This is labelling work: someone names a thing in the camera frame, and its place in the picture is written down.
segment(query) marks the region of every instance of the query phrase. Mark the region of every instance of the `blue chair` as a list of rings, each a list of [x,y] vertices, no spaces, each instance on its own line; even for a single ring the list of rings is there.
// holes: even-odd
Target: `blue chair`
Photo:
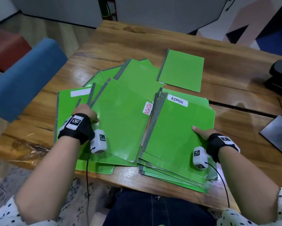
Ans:
[[[14,121],[67,62],[56,41],[45,38],[0,75],[0,118]]]

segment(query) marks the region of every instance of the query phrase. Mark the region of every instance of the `white tracking device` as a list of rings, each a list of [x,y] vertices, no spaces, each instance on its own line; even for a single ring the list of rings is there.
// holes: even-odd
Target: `white tracking device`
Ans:
[[[203,147],[196,147],[193,151],[193,164],[200,170],[208,168],[208,158],[211,156],[206,153],[206,150]]]
[[[94,131],[95,137],[90,142],[91,152],[92,153],[102,153],[107,148],[106,137],[103,130],[96,129]]]

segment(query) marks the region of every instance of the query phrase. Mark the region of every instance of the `black wristband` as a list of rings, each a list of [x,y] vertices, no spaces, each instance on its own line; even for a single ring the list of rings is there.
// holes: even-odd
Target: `black wristband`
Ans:
[[[219,163],[218,152],[221,147],[230,146],[237,150],[240,149],[238,146],[229,138],[220,133],[213,133],[208,138],[207,154],[210,155],[214,162]]]
[[[90,118],[83,113],[72,115],[60,128],[58,139],[62,136],[78,139],[81,145],[88,140],[91,141],[94,139],[95,133],[92,129]]]

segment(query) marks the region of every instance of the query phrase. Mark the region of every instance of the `red chair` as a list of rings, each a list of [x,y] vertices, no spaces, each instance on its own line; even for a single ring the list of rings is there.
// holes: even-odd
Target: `red chair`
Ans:
[[[0,30],[0,72],[5,72],[31,49],[21,35]]]

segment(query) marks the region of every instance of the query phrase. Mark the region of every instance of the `hand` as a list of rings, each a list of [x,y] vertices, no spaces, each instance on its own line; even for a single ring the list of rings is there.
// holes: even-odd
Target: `hand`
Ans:
[[[90,118],[91,122],[94,122],[94,123],[99,122],[99,119],[97,117],[97,113],[95,111],[91,110],[91,108],[87,104],[80,104],[77,108],[75,108],[72,115],[75,114],[75,113],[86,114]]]
[[[204,140],[207,140],[211,134],[218,133],[215,129],[202,130],[195,126],[192,126],[192,130],[196,134],[199,134]]]

